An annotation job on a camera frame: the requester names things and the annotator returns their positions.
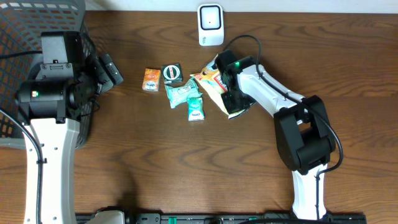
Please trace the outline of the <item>yellow white snack bag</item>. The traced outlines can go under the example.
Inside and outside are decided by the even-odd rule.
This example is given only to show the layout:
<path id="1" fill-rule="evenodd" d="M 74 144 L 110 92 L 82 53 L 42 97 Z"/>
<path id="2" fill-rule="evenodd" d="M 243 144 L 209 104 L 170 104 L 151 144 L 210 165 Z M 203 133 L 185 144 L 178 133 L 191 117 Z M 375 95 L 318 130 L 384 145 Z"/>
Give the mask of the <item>yellow white snack bag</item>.
<path id="1" fill-rule="evenodd" d="M 229 113 L 223 103 L 221 95 L 227 92 L 227 86 L 221 80 L 221 74 L 215 63 L 216 55 L 212 61 L 208 62 L 200 73 L 190 74 L 191 77 L 207 92 L 209 97 L 213 102 L 220 108 L 220 110 L 228 115 L 229 119 L 233 119 L 246 109 L 240 110 L 238 112 Z"/>

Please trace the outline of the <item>green tissue pack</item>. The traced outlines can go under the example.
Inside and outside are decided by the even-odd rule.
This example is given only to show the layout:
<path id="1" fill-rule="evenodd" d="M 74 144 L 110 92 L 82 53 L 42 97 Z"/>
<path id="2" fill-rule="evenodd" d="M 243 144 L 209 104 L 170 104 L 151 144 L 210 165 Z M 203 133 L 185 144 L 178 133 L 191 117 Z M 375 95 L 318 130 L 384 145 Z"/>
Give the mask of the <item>green tissue pack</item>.
<path id="1" fill-rule="evenodd" d="M 203 121 L 205 119 L 205 114 L 203 112 L 202 97 L 189 98 L 187 103 L 188 103 L 188 120 Z"/>

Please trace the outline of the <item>orange tissue pack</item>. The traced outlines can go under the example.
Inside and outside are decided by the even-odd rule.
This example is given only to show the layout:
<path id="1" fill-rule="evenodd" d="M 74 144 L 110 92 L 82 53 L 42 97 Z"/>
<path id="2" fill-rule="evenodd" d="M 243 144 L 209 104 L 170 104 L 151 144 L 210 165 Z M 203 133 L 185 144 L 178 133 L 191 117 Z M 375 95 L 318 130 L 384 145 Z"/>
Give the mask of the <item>orange tissue pack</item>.
<path id="1" fill-rule="evenodd" d="M 145 91 L 159 91 L 160 70 L 147 68 L 144 73 L 142 89 Z"/>

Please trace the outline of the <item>mint green snack pouch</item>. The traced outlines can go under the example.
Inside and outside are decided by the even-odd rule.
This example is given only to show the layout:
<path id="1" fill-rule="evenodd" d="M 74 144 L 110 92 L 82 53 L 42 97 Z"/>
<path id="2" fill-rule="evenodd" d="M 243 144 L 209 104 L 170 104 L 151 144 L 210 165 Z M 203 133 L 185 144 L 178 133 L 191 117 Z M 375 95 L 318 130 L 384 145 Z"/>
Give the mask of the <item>mint green snack pouch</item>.
<path id="1" fill-rule="evenodd" d="M 165 85 L 165 90 L 172 109 L 181 103 L 186 103 L 189 98 L 199 98 L 202 96 L 193 77 L 182 86 L 172 87 L 170 85 Z"/>

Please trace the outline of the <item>round green white item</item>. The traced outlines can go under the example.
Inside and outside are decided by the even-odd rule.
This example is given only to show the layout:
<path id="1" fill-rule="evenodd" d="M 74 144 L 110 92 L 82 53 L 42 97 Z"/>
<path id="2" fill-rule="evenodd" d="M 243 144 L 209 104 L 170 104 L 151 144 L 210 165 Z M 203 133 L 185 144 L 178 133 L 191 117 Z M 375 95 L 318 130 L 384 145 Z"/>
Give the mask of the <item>round green white item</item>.
<path id="1" fill-rule="evenodd" d="M 181 83 L 183 81 L 182 69 L 179 63 L 162 66 L 161 74 L 165 84 Z"/>

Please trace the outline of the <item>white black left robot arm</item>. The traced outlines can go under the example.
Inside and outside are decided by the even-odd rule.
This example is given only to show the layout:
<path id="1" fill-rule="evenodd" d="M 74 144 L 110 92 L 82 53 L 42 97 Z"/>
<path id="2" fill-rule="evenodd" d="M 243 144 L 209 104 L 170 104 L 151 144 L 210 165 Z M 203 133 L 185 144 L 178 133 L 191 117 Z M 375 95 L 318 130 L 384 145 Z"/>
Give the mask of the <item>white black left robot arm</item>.
<path id="1" fill-rule="evenodd" d="M 89 36 L 44 32 L 42 59 L 16 93 L 27 149 L 26 223 L 77 223 L 75 150 L 84 143 L 97 97 L 123 81 L 109 55 L 98 55 Z"/>

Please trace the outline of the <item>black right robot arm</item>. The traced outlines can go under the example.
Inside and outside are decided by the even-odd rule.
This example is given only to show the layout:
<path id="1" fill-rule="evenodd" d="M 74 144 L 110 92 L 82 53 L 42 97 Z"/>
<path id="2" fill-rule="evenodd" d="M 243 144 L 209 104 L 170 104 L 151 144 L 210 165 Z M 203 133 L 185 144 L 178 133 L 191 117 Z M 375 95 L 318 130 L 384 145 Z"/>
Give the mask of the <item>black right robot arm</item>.
<path id="1" fill-rule="evenodd" d="M 252 56 L 237 59 L 227 50 L 215 63 L 228 88 L 223 101 L 229 112 L 256 101 L 273 117 L 279 156 L 293 176 L 293 214 L 298 219 L 321 220 L 326 215 L 324 176 L 336 149 L 323 101 L 290 91 Z"/>

